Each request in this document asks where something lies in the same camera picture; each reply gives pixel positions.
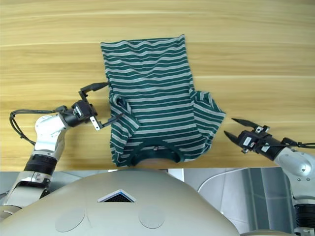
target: black mesh vent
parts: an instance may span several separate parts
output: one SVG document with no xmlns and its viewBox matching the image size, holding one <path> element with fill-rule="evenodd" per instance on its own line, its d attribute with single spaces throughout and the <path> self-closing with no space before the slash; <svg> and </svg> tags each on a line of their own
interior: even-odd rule
<svg viewBox="0 0 315 236">
<path fill-rule="evenodd" d="M 126 198 L 123 194 L 118 194 L 110 199 L 107 199 L 104 203 L 132 203 L 132 201 Z"/>
</svg>

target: wooden table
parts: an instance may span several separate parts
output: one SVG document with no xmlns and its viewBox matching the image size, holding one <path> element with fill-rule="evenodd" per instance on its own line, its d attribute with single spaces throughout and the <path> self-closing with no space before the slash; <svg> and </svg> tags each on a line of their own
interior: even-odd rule
<svg viewBox="0 0 315 236">
<path fill-rule="evenodd" d="M 9 113 L 71 106 L 79 88 L 105 81 L 101 41 L 183 33 L 196 89 L 210 91 L 227 117 L 199 159 L 139 167 L 273 166 L 255 153 L 243 155 L 225 137 L 223 130 L 244 129 L 232 117 L 266 124 L 280 140 L 315 141 L 313 0 L 2 0 L 1 170 L 22 170 L 32 151 L 10 127 Z M 109 118 L 108 89 L 89 98 L 100 120 Z M 37 118 L 17 116 L 32 139 Z M 109 139 L 110 127 L 69 130 L 57 169 L 115 168 Z"/>
</svg>

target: shirt sleeve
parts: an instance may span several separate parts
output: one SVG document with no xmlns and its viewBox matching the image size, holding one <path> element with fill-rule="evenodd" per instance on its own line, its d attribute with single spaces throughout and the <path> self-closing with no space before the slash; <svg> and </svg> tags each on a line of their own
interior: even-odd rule
<svg viewBox="0 0 315 236">
<path fill-rule="evenodd" d="M 199 132 L 207 139 L 207 149 L 225 118 L 223 112 L 209 92 L 190 90 L 193 100 L 194 117 Z"/>
<path fill-rule="evenodd" d="M 111 115 L 124 115 L 112 124 L 111 146 L 113 149 L 113 161 L 116 162 L 123 154 L 128 139 L 140 127 L 140 123 L 131 112 L 130 105 L 119 95 L 111 95 L 109 98 Z"/>
</svg>

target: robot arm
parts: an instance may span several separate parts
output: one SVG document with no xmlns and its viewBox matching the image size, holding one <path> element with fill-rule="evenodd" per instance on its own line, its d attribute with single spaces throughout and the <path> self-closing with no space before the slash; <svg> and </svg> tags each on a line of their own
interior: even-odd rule
<svg viewBox="0 0 315 236">
<path fill-rule="evenodd" d="M 280 142 L 267 133 L 269 127 L 266 125 L 260 126 L 243 119 L 233 120 L 253 130 L 244 130 L 238 137 L 225 131 L 226 136 L 240 146 L 243 153 L 254 151 L 262 154 L 283 169 L 290 181 L 296 211 L 294 231 L 300 236 L 315 236 L 315 156 L 291 148 L 315 148 L 315 143 L 302 144 L 289 138 Z"/>
<path fill-rule="evenodd" d="M 42 116 L 36 121 L 37 140 L 31 157 L 2 203 L 9 208 L 7 213 L 14 213 L 49 194 L 52 173 L 63 152 L 64 136 L 68 129 L 91 121 L 95 129 L 100 130 L 123 115 L 110 118 L 105 124 L 96 119 L 97 113 L 86 99 L 87 92 L 106 85 L 108 83 L 95 83 L 80 89 L 81 100 L 74 103 L 71 109 L 61 106 L 55 110 L 56 115 Z M 32 143 L 23 133 L 21 137 Z"/>
</svg>

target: striped shirt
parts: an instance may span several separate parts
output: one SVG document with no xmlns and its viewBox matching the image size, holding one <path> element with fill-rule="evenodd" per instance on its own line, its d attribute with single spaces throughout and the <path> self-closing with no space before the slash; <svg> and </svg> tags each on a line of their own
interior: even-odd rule
<svg viewBox="0 0 315 236">
<path fill-rule="evenodd" d="M 109 81 L 110 147 L 117 166 L 147 158 L 191 161 L 208 151 L 225 113 L 196 91 L 185 36 L 101 43 Z"/>
</svg>

